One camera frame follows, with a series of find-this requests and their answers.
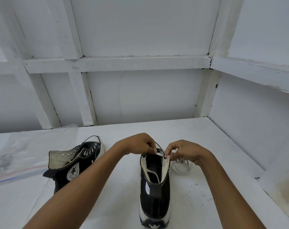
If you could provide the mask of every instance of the clear plastic bag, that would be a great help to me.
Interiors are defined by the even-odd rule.
[[[30,132],[13,132],[0,151],[0,184],[42,173],[48,169],[48,152],[76,146],[78,126]]]

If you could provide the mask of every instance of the person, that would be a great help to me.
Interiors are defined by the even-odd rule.
[[[155,142],[146,133],[116,142],[77,178],[55,193],[28,221],[24,229],[79,228],[95,205],[116,164],[130,153],[155,154]],[[184,158],[201,167],[224,229],[265,228],[209,150],[196,143],[179,140],[170,143],[165,154],[172,161]]]

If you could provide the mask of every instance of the table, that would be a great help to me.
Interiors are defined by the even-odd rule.
[[[267,229],[289,229],[289,218],[255,179],[264,171],[208,118],[82,127],[78,128],[77,144],[90,135],[99,135],[108,150],[116,141],[141,132],[148,133],[163,149],[179,139],[206,147]],[[10,133],[0,134],[0,149],[9,136]],[[139,155],[130,154],[118,163],[81,228],[143,228],[139,220],[139,159]],[[192,164],[191,171],[183,177],[171,169],[169,175],[168,228],[222,228],[201,169]],[[21,228],[53,191],[54,181],[42,175],[1,185],[0,228]]]

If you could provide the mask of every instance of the black high-top sneaker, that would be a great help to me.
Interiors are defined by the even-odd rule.
[[[55,181],[56,193],[103,154],[104,146],[98,136],[91,136],[68,151],[50,151],[48,170],[43,176]]]
[[[140,158],[141,184],[139,216],[148,228],[166,228],[170,219],[170,158],[157,148],[157,154],[143,154]]]

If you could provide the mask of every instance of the hand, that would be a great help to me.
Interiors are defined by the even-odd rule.
[[[177,149],[177,152],[171,153],[173,149]],[[165,155],[169,156],[171,161],[184,158],[196,165],[200,165],[200,158],[212,155],[212,153],[199,144],[186,140],[179,140],[168,145],[165,150]]]
[[[139,133],[117,142],[125,155],[127,154],[156,154],[156,145],[153,138],[146,133]]]

